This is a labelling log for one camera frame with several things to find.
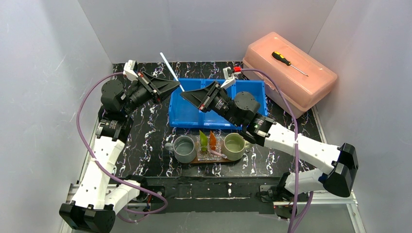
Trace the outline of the blue three-compartment bin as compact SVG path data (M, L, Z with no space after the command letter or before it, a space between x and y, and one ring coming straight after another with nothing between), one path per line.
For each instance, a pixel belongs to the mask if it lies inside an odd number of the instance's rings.
M257 102L260 103L258 112L264 116L268 115L266 104L264 81L236 80L235 84L227 88L230 98L234 99L239 92L249 92ZM203 113L190 102L180 96L181 88L176 89L172 95L169 105L169 123L171 127L214 129L214 130L240 130L223 117L213 111Z

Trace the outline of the white toothbrush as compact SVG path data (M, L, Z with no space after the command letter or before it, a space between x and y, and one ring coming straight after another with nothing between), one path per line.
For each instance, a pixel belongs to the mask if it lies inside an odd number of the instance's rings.
M160 52L159 54L160 54L162 60L164 61L167 69L168 69L169 72L172 74L173 78L174 78L176 81L179 82L179 79L178 79L177 75L175 74L174 70L172 69L172 67L171 67L170 63L168 62L167 58L165 57L164 53Z

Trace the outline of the orange toothpaste tube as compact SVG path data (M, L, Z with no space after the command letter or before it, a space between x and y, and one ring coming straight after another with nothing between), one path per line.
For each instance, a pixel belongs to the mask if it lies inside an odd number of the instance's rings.
M210 134L209 134L209 148L211 150L216 150L216 144L217 144L216 137L215 137L213 131L210 131Z

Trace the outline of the yellow-green toothpaste tube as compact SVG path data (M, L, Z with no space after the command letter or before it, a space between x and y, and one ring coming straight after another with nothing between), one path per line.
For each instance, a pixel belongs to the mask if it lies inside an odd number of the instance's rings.
M202 131L199 131L199 139L200 139L201 151L207 152L208 137Z

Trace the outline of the clear plastic toothbrush holder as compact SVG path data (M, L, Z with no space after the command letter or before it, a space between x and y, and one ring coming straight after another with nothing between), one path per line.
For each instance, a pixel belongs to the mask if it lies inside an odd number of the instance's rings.
M221 159L221 157L216 156L212 153L209 152L210 148L209 148L209 135L206 135L208 137L208 147L207 147L207 152L203 152L201 151L201 147L200 147L200 139L199 139L199 135L195 137L195 146L196 146L196 150L197 150L197 158L198 160L218 160ZM221 152L221 145L222 145L222 140L219 137L216 137L217 140L217 144L216 144L216 150L219 153Z

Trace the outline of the light green ceramic mug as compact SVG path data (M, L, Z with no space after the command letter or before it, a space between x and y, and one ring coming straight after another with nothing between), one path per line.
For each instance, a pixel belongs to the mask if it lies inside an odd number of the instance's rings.
M230 161L237 161L252 146L253 144L246 141L240 134L230 133L223 140L222 154Z

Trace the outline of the grey-blue ceramic mug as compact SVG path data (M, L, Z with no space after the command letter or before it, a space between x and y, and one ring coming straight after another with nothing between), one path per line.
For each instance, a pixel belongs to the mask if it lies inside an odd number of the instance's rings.
M197 156L197 150L193 139L189 136L180 136L173 143L166 143L165 149L174 153L177 161L187 164Z

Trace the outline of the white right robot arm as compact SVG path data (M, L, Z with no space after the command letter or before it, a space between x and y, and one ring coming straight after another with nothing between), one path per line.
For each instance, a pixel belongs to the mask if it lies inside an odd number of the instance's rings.
M242 91L231 98L216 81L205 88L180 95L200 111L214 111L231 124L241 127L239 134L249 143L285 152L315 167L301 173L284 173L277 186L279 194L293 196L325 190L343 198L351 195L359 169L353 145L329 145L296 134L260 114L260 103L251 93Z

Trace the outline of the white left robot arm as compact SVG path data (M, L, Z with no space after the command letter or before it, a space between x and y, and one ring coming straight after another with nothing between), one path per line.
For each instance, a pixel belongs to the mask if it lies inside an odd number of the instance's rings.
M118 213L127 210L128 203L142 192L150 198L158 198L164 206L168 205L165 197L147 188L144 177L130 175L121 179L112 171L133 125L131 114L149 101L161 103L166 100L180 82L157 78L146 72L124 71L122 75L132 82L128 89L115 74L98 81L102 87L102 104L96 138L93 146L84 140L91 159L77 192L59 210L60 217L74 230L110 232Z

